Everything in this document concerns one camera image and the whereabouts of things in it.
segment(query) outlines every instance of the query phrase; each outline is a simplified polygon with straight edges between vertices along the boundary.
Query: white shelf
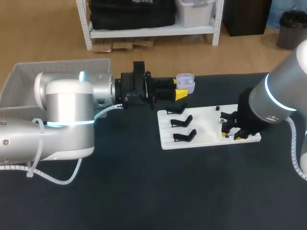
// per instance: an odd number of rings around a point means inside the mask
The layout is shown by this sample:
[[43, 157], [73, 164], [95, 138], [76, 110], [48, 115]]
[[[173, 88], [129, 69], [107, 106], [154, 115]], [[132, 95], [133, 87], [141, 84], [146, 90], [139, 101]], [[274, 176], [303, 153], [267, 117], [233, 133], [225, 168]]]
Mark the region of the white shelf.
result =
[[213, 34], [213, 25], [197, 26], [185, 28], [180, 23], [172, 26], [146, 28], [137, 30], [92, 30], [91, 38], [115, 38], [115, 37], [151, 37], [151, 36], [170, 36], [170, 35], [200, 35]]
[[224, 7], [224, 0], [216, 0], [215, 18], [211, 18], [210, 25], [184, 28], [180, 23], [172, 26], [147, 28], [137, 30], [94, 30], [92, 23], [87, 22], [86, 15], [86, 0], [76, 0], [80, 22], [86, 42], [87, 50], [92, 50], [93, 38], [117, 38], [117, 37], [151, 37], [151, 36], [170, 36], [170, 35], [201, 35], [213, 34], [212, 45], [219, 44], [220, 29], [222, 22], [222, 14]]

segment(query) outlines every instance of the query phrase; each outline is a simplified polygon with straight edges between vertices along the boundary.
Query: cable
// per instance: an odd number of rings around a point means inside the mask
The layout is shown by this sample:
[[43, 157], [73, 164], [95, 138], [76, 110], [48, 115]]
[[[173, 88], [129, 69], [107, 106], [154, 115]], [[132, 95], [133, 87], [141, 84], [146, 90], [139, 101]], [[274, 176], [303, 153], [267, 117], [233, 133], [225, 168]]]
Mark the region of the cable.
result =
[[[94, 121], [99, 118], [101, 115], [111, 111], [111, 110], [114, 110], [114, 109], [123, 109], [123, 105], [122, 104], [116, 104], [116, 105], [113, 105], [111, 107], [108, 107], [104, 110], [102, 110], [101, 112], [99, 112], [95, 117], [94, 117]], [[37, 155], [40, 155], [41, 154], [41, 148], [39, 146], [38, 150], [37, 150]], [[78, 160], [78, 163], [76, 165], [76, 168], [75, 170], [73, 171], [73, 174], [71, 175], [71, 177], [66, 180], [66, 181], [60, 181], [60, 180], [57, 180], [55, 178], [53, 178], [52, 176], [49, 176], [47, 175], [46, 173], [38, 170], [38, 169], [34, 169], [33, 173], [55, 183], [55, 184], [59, 184], [59, 185], [67, 185], [67, 184], [70, 184], [76, 177], [77, 173], [78, 173], [78, 170], [80, 168], [80, 165], [81, 165], [81, 162], [82, 162], [82, 158]], [[23, 166], [23, 165], [3, 165], [3, 166], [0, 166], [0, 170], [20, 170], [20, 171], [27, 171], [27, 172], [31, 172], [31, 168], [28, 167], [28, 166]]]
[[96, 116], [94, 116], [94, 121], [97, 120], [100, 116], [102, 116], [102, 114], [105, 114], [113, 109], [123, 109], [123, 104], [116, 104], [116, 105], [113, 105], [113, 106], [110, 106], [104, 110], [102, 110], [101, 112], [97, 113]]
[[290, 128], [291, 128], [291, 133], [292, 133], [292, 140], [291, 140], [291, 159], [292, 159], [292, 164], [297, 172], [297, 174], [302, 177], [305, 181], [307, 181], [307, 175], [303, 173], [301, 168], [299, 167], [297, 163], [297, 158], [296, 158], [296, 127], [291, 118], [287, 118], [286, 121], [289, 123]]

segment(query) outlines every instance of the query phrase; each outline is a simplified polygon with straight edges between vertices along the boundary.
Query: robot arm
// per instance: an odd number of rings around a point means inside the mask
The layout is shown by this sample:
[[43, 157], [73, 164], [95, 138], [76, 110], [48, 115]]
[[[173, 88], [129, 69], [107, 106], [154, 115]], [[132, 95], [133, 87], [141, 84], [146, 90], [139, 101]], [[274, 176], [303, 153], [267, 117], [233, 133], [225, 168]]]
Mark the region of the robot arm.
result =
[[[35, 100], [47, 111], [41, 161], [73, 160], [94, 151], [94, 114], [114, 104], [122, 107], [172, 101], [178, 95], [171, 80], [155, 80], [145, 72], [144, 62], [135, 62], [132, 73], [115, 80], [109, 73], [40, 73], [34, 83]], [[180, 90], [187, 96], [188, 90]], [[41, 139], [40, 126], [30, 121], [2, 117], [0, 165], [34, 161]]]
[[[288, 118], [299, 111], [306, 120], [307, 128], [307, 40], [269, 73], [254, 89], [244, 91], [238, 102], [238, 111], [223, 114], [227, 122], [222, 132], [232, 127], [241, 128], [235, 139], [245, 138]], [[302, 171], [307, 174], [307, 140], [300, 159]]]
[[[249, 105], [259, 119], [270, 124], [285, 120], [297, 110], [307, 128], [307, 40], [252, 90]], [[307, 174], [306, 136], [300, 166]]]

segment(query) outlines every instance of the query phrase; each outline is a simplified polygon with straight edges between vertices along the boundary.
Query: white fixture plate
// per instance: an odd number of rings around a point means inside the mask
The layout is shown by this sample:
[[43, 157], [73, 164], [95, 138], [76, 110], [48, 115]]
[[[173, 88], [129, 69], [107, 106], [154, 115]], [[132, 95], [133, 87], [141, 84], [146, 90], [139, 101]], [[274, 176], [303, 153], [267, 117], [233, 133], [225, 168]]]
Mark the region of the white fixture plate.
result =
[[[158, 111], [158, 123], [160, 130], [161, 146], [164, 150], [196, 148], [216, 145], [243, 144], [251, 142], [259, 142], [261, 135], [257, 133], [255, 136], [250, 135], [248, 139], [234, 140], [234, 137], [222, 137], [221, 112], [231, 114], [237, 111], [237, 104], [220, 105], [220, 110], [216, 111], [216, 106], [187, 108], [183, 114], [167, 114], [166, 110]], [[193, 116], [193, 120], [187, 128], [172, 127], [170, 120], [176, 119], [185, 121], [189, 115]], [[196, 129], [197, 135], [191, 142], [175, 142], [173, 134], [179, 133], [188, 135]]]

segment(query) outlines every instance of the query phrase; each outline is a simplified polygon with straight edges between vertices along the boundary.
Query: dark tabletop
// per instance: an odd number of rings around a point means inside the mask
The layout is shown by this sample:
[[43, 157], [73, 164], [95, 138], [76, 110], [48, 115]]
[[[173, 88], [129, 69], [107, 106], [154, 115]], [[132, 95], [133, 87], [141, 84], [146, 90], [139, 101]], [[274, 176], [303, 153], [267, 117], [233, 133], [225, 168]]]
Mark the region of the dark tabletop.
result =
[[[196, 78], [189, 107], [236, 104], [266, 74]], [[111, 111], [95, 126], [94, 153], [68, 186], [0, 172], [2, 230], [306, 229], [307, 182], [291, 163], [286, 122], [259, 143], [162, 150], [158, 110]], [[298, 149], [304, 123], [294, 114]], [[40, 162], [67, 179], [76, 161]]]

